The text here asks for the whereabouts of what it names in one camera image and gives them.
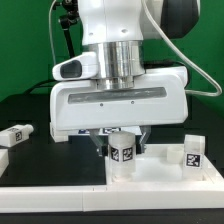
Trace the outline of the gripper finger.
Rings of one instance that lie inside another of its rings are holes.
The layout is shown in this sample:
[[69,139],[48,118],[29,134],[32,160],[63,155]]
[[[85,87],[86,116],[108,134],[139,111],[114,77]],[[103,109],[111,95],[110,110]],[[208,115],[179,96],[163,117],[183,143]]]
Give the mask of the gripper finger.
[[104,139],[104,135],[99,129],[90,130],[90,138],[97,147],[97,153],[101,157],[108,155],[108,142]]
[[151,134],[151,126],[140,126],[141,136],[140,139],[136,141],[136,152],[144,153],[145,152],[145,144]]

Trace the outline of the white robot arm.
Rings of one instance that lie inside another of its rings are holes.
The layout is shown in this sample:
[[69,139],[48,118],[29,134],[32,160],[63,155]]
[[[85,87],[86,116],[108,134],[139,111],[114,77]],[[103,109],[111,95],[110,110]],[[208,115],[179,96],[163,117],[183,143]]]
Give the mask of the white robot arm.
[[53,67],[58,83],[50,95],[50,133],[56,142],[87,131],[99,149],[104,128],[142,131],[182,123],[188,116],[183,66],[146,69],[142,42],[157,39],[151,12],[170,38],[198,22],[200,0],[78,0],[83,53]]

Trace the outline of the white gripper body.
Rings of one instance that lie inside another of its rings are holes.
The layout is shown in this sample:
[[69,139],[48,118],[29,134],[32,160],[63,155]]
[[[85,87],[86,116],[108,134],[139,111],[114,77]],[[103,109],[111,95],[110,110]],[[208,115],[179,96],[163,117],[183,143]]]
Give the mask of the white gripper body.
[[84,53],[52,69],[50,118],[58,131],[182,123],[188,116],[183,66],[147,69],[127,89],[101,90],[96,54]]

